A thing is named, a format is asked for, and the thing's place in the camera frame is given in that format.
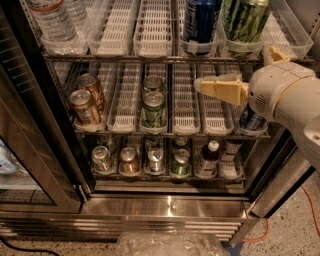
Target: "blue can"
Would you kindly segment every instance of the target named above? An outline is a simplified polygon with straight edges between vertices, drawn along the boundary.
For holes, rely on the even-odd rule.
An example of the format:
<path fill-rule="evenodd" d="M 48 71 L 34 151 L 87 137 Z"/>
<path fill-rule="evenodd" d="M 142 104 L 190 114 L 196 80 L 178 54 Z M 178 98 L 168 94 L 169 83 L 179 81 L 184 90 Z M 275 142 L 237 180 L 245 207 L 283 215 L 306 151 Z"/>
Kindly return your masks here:
<path fill-rule="evenodd" d="M 249 104 L 245 107 L 240 120 L 239 125 L 242 129 L 248 131 L 256 131 L 261 129 L 267 121 L 256 112 L 254 112 Z"/>
<path fill-rule="evenodd" d="M 182 41 L 199 45 L 195 50 L 194 46 L 183 44 L 184 51 L 196 55 L 210 52 L 207 47 L 201 49 L 201 44 L 208 44 L 214 39 L 221 3 L 222 0 L 186 0 Z"/>

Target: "water bottle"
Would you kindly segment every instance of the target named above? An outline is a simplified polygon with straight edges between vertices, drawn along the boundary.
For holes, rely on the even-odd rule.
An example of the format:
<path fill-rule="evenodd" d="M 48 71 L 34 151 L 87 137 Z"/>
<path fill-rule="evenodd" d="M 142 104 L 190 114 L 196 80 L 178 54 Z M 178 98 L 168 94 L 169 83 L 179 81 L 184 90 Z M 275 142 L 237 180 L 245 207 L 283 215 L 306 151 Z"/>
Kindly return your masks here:
<path fill-rule="evenodd" d="M 28 0 L 29 9 L 49 41 L 68 41 L 77 33 L 64 0 Z"/>
<path fill-rule="evenodd" d="M 81 30 L 87 21 L 87 9 L 84 0 L 65 0 L 66 8 L 76 29 Z"/>

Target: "black cable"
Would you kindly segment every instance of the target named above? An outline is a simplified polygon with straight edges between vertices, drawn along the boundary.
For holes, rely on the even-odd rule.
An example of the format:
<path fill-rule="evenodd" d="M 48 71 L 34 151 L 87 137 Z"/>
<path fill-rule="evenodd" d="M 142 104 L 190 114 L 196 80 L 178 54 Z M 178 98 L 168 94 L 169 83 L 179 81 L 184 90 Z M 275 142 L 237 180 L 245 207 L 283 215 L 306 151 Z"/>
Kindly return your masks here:
<path fill-rule="evenodd" d="M 16 251 L 21 251 L 21 252 L 38 252 L 38 253 L 49 253 L 55 256 L 60 256 L 59 254 L 53 252 L 53 251 L 49 251 L 49 250 L 37 250 L 37 249 L 23 249 L 23 248 L 18 248 L 15 247 L 11 244 L 9 244 L 3 237 L 0 236 L 0 241 L 7 247 L 9 247 L 10 249 L 16 250 Z"/>

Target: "beer can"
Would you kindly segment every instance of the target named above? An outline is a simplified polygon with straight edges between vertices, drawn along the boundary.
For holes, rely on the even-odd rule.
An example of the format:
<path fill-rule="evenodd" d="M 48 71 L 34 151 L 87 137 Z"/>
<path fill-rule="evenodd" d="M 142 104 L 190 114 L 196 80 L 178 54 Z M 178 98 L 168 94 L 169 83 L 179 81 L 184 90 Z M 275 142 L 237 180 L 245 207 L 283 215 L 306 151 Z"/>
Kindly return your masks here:
<path fill-rule="evenodd" d="M 142 122 L 148 128 L 160 128 L 162 126 L 162 116 L 165 103 L 164 96 L 160 92 L 148 92 L 143 97 Z"/>
<path fill-rule="evenodd" d="M 99 124 L 101 117 L 89 91 L 74 91 L 69 98 L 77 119 L 82 125 Z"/>
<path fill-rule="evenodd" d="M 241 0 L 234 9 L 227 38 L 232 41 L 254 43 L 260 39 L 274 0 Z"/>
<path fill-rule="evenodd" d="M 147 76 L 143 80 L 142 91 L 143 94 L 148 92 L 163 92 L 164 84 L 162 78 L 159 76 Z"/>
<path fill-rule="evenodd" d="M 184 176 L 190 171 L 190 153 L 185 149 L 178 149 L 174 153 L 174 160 L 172 163 L 171 173 Z"/>
<path fill-rule="evenodd" d="M 241 148 L 242 143 L 242 140 L 225 140 L 222 144 L 220 160 L 225 162 L 233 161 Z"/>
<path fill-rule="evenodd" d="M 122 149 L 120 158 L 124 174 L 133 175 L 140 171 L 138 154 L 134 148 L 126 147 Z"/>
<path fill-rule="evenodd" d="M 117 151 L 117 144 L 112 136 L 100 135 L 98 137 L 98 144 L 105 146 L 111 154 L 114 154 Z"/>
<path fill-rule="evenodd" d="M 184 42 L 207 44 L 213 41 L 221 2 L 222 0 L 186 0 L 182 34 Z M 199 47 L 196 51 L 188 49 L 187 44 L 184 44 L 184 47 L 184 51 L 189 54 L 204 55 L 209 53 L 209 51 L 200 50 Z"/>
<path fill-rule="evenodd" d="M 97 105 L 99 114 L 102 115 L 105 106 L 105 98 L 99 79 L 89 73 L 85 73 L 78 78 L 77 85 L 79 89 L 87 90 L 91 93 Z"/>
<path fill-rule="evenodd" d="M 161 172 L 163 168 L 163 149 L 152 148 L 148 152 L 148 166 L 150 172 Z"/>
<path fill-rule="evenodd" d="M 113 161 L 110 151 L 104 146 L 95 147 L 92 150 L 91 158 L 97 172 L 107 172 L 112 168 Z"/>
<path fill-rule="evenodd" d="M 248 131 L 256 131 L 262 128 L 266 122 L 262 116 L 255 113 L 247 104 L 239 119 L 239 126 Z"/>

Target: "bottle cap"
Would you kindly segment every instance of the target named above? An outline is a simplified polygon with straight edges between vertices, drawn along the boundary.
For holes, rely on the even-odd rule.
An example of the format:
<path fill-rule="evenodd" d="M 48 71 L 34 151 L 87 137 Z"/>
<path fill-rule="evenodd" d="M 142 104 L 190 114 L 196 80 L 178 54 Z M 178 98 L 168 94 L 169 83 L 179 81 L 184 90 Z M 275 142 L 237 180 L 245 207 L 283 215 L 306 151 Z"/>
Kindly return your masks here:
<path fill-rule="evenodd" d="M 208 148 L 211 150 L 211 151 L 217 151 L 218 148 L 219 148 L 219 142 L 215 141 L 215 140 L 212 140 L 209 142 L 209 145 L 208 145 Z"/>

